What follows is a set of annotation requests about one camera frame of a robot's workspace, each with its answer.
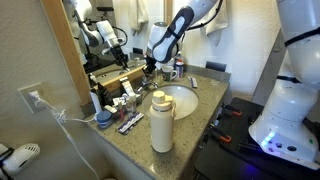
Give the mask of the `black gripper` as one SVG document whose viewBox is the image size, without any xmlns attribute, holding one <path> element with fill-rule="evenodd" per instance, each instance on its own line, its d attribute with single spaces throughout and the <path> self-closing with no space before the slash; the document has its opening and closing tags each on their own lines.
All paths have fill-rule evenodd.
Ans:
<svg viewBox="0 0 320 180">
<path fill-rule="evenodd" d="M 146 65 L 143 68 L 143 71 L 145 73 L 152 73 L 156 68 L 156 66 L 155 66 L 156 60 L 153 59 L 152 57 L 148 56 L 148 55 L 145 55 L 144 59 L 146 60 Z"/>
</svg>

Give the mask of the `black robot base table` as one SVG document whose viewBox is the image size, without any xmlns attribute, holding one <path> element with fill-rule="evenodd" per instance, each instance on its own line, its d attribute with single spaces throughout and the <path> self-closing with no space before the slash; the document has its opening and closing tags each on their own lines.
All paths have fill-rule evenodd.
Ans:
<svg viewBox="0 0 320 180">
<path fill-rule="evenodd" d="M 232 115 L 223 109 L 218 129 L 231 137 L 220 141 L 208 130 L 207 143 L 194 168 L 200 180 L 320 180 L 320 171 L 264 153 L 250 137 L 248 127 L 262 112 L 263 106 L 233 98 L 231 105 L 242 112 Z"/>
</svg>

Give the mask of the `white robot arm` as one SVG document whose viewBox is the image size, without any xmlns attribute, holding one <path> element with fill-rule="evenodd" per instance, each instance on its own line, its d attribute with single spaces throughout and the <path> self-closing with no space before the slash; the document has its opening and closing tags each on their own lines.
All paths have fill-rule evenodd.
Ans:
<svg viewBox="0 0 320 180">
<path fill-rule="evenodd" d="M 212 32 L 227 26 L 225 0 L 181 0 L 170 23 L 152 25 L 146 70 L 173 58 L 174 46 L 185 32 L 208 26 Z M 286 52 L 275 85 L 250 137 L 266 154 L 307 167 L 319 168 L 319 141 L 303 124 L 320 90 L 320 0 L 258 0 L 274 2 Z"/>
</svg>

